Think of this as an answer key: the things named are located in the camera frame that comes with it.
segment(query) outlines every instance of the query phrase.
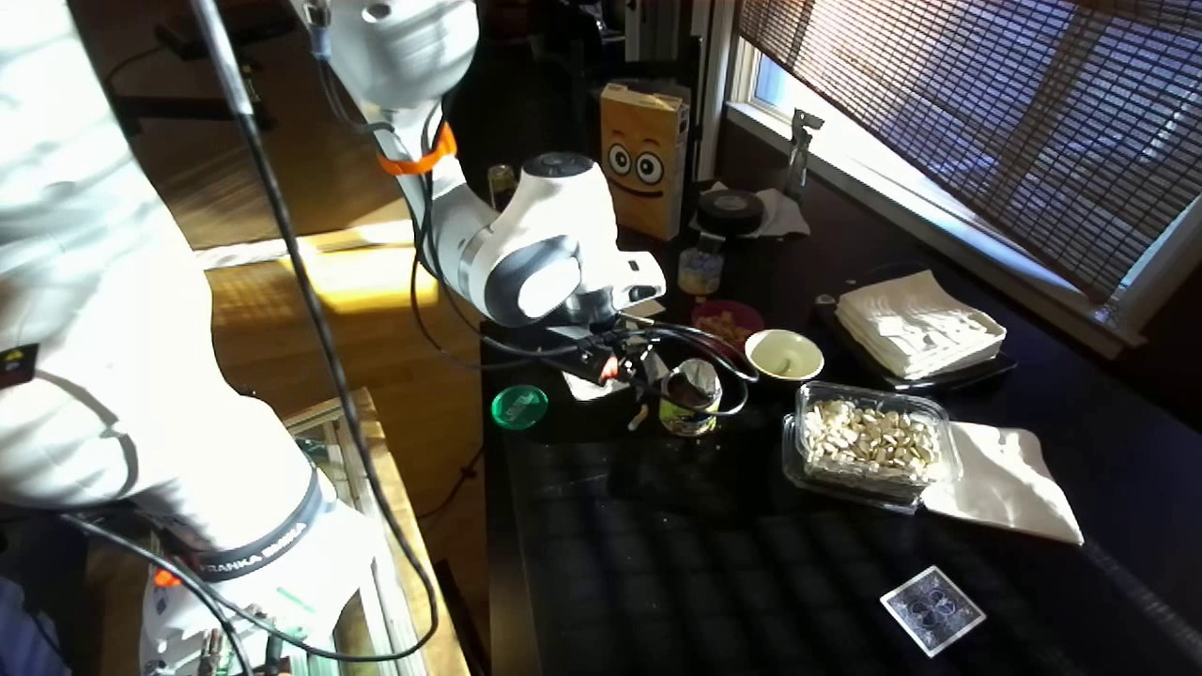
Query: clear plastic container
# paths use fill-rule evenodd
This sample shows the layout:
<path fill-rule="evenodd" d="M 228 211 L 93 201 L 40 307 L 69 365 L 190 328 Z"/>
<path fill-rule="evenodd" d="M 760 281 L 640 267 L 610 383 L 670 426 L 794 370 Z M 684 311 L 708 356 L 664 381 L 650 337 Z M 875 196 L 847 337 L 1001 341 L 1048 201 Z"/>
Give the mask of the clear plastic container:
<path fill-rule="evenodd" d="M 783 469 L 800 487 L 912 515 L 954 461 L 949 418 L 932 400 L 819 381 L 796 392 Z"/>

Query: wall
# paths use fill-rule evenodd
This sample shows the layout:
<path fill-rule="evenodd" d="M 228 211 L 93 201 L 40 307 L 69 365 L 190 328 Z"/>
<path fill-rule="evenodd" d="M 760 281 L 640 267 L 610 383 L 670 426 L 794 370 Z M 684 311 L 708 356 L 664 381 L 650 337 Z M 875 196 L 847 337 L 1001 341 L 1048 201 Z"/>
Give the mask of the wall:
<path fill-rule="evenodd" d="M 719 181 L 733 188 L 765 188 L 783 176 L 786 156 L 760 142 L 738 124 L 721 124 Z M 1202 323 L 1197 323 L 1202 270 L 1163 305 L 1147 328 L 1147 347 L 1113 360 L 1113 372 L 1135 392 L 1150 395 L 1188 426 L 1202 427 Z"/>

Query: small bowl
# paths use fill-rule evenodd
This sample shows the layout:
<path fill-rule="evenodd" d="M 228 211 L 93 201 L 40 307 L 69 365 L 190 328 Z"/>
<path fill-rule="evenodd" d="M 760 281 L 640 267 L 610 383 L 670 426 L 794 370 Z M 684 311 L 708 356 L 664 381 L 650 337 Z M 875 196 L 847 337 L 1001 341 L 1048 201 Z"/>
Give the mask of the small bowl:
<path fill-rule="evenodd" d="M 743 341 L 743 356 L 760 375 L 783 381 L 783 383 L 804 383 L 825 370 L 825 356 L 813 337 L 783 328 L 756 330 Z"/>

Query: glass jar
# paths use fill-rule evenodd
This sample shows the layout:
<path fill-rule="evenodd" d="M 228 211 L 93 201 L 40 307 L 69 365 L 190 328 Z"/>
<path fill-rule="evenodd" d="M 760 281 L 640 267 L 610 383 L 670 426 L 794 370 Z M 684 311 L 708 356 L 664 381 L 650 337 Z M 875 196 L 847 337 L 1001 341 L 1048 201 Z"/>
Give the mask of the glass jar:
<path fill-rule="evenodd" d="M 684 248 L 678 263 L 680 295 L 714 297 L 721 285 L 721 267 L 725 267 L 721 237 L 698 232 L 698 239 Z"/>

